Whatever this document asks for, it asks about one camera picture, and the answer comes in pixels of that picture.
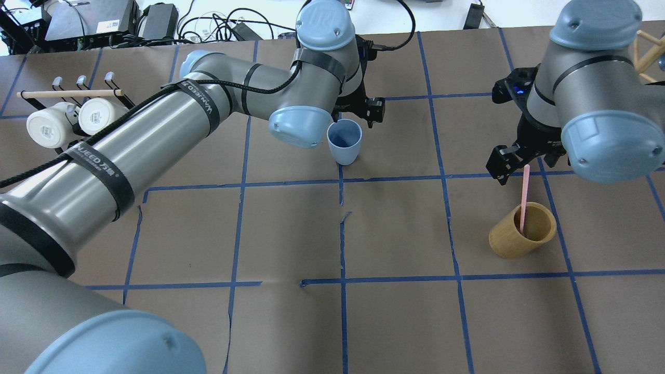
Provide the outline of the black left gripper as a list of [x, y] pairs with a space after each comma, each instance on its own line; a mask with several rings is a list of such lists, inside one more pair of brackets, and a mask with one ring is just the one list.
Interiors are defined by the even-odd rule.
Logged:
[[347, 83], [357, 84], [350, 93], [339, 96], [332, 110], [332, 118], [338, 120], [343, 113], [352, 113], [366, 121], [368, 128], [373, 128], [375, 123], [382, 123], [385, 114], [385, 98], [369, 97], [366, 94], [364, 78], [368, 62], [375, 61], [378, 51], [374, 49], [375, 43], [359, 35], [355, 37], [358, 49], [358, 69], [347, 79]]

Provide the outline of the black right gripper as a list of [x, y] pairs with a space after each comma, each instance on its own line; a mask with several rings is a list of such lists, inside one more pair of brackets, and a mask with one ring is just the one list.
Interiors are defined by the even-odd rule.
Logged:
[[492, 150], [485, 164], [487, 172], [500, 185], [506, 185], [510, 175], [524, 168], [539, 156], [549, 167], [567, 154], [562, 142], [560, 128], [538, 121], [527, 108], [527, 100], [535, 92], [535, 79], [539, 68], [521, 67], [511, 71], [506, 78], [494, 83], [491, 92], [494, 104], [515, 102], [522, 116], [517, 125], [517, 139], [511, 146], [498, 145]]

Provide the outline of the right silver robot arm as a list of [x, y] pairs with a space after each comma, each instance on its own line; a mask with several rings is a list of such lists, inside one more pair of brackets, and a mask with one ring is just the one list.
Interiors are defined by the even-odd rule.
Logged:
[[506, 184], [541, 156], [567, 156], [586, 180], [645, 177], [663, 164], [663, 84], [644, 84], [629, 57], [642, 24], [634, 1], [572, 1], [563, 7], [541, 64], [517, 68], [492, 90], [522, 116], [511, 146], [494, 147], [485, 168]]

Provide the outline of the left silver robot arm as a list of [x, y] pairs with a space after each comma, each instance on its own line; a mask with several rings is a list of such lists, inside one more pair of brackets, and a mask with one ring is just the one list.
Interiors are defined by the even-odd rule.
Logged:
[[70, 280], [78, 252], [234, 113], [311, 149], [364, 105], [358, 38], [340, 1], [308, 1], [285, 71], [195, 50], [180, 76], [2, 194], [2, 373], [205, 373], [202, 350], [157, 315]]

